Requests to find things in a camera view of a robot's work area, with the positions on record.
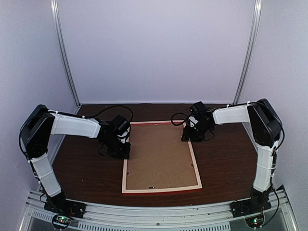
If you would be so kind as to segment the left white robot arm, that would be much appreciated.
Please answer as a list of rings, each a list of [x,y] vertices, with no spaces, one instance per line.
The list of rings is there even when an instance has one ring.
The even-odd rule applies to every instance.
[[[52,168],[53,157],[60,147],[55,139],[62,140],[66,136],[96,139],[107,148],[109,155],[129,159],[130,129],[131,119],[122,115],[106,121],[98,114],[78,116],[39,104],[20,128],[19,146],[41,187],[52,197],[51,207],[64,214],[69,210],[69,202],[59,196],[62,188]]]

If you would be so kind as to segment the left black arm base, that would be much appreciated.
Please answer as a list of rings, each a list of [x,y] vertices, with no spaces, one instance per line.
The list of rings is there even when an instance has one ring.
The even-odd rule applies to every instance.
[[[67,200],[65,194],[61,192],[54,197],[47,195],[44,209],[70,218],[83,218],[86,205],[81,202]]]

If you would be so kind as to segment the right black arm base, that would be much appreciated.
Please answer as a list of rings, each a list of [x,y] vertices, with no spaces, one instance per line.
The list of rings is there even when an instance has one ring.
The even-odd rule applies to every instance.
[[[242,201],[234,201],[230,203],[231,212],[234,218],[247,216],[254,213],[261,212],[271,208],[269,201],[269,194],[271,188],[264,192],[260,192],[255,188],[251,188],[250,198]]]

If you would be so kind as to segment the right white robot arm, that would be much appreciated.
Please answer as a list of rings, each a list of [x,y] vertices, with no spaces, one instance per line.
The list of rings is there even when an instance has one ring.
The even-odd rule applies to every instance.
[[[205,134],[213,133],[215,126],[248,123],[257,145],[257,169],[252,192],[258,193],[247,201],[247,209],[257,212],[265,205],[265,194],[271,187],[276,168],[276,156],[284,139],[282,122],[267,99],[221,108],[207,108],[202,102],[190,107],[190,114],[177,125],[183,125],[181,140],[207,141]]]

